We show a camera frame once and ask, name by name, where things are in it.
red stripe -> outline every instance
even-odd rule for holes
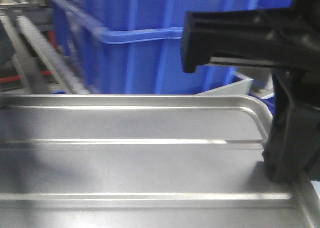
[[[51,76],[51,71],[50,70],[46,70],[46,71],[41,71],[41,75],[46,77],[46,76]],[[9,76],[9,77],[5,77],[5,78],[0,78],[0,84],[3,83],[9,83],[9,82],[17,82],[20,81],[20,76],[16,75],[16,76]]]

metal rail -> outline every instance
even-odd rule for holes
[[[90,92],[56,53],[46,38],[25,16],[19,16],[18,26],[43,63],[52,72],[66,94],[87,95]]]
[[[12,62],[21,77],[26,91],[31,94],[49,94],[49,88],[40,74],[38,65],[29,54],[28,49],[20,39],[9,18],[7,16],[0,16],[0,20],[16,51]]]

stainless steel tray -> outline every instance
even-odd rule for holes
[[[316,228],[303,176],[274,184],[272,116],[247,97],[2,96],[1,228]]]

metal surface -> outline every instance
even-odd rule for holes
[[[19,16],[17,21],[21,32],[43,63],[52,72],[54,78],[59,82],[65,93],[79,95],[89,94],[89,91],[84,87],[82,81],[74,75],[30,20],[24,16]]]
[[[266,178],[248,96],[2,99],[2,228],[320,226],[309,181]]]
[[[12,62],[26,90],[31,94],[49,94],[49,89],[40,74],[37,64],[29,54],[28,49],[20,39],[10,20],[6,16],[0,16],[0,19],[16,51]]]
[[[237,95],[248,95],[253,83],[253,79],[246,75],[236,72],[234,76],[239,81],[224,85],[222,87],[208,90],[206,92],[198,94],[198,96],[237,96]]]

blue crate handle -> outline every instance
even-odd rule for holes
[[[180,40],[182,37],[183,27],[112,31],[103,27],[101,22],[76,8],[67,0],[51,1],[65,10],[69,16],[73,16],[79,24],[89,30],[100,42],[104,44],[122,45],[146,41]]]

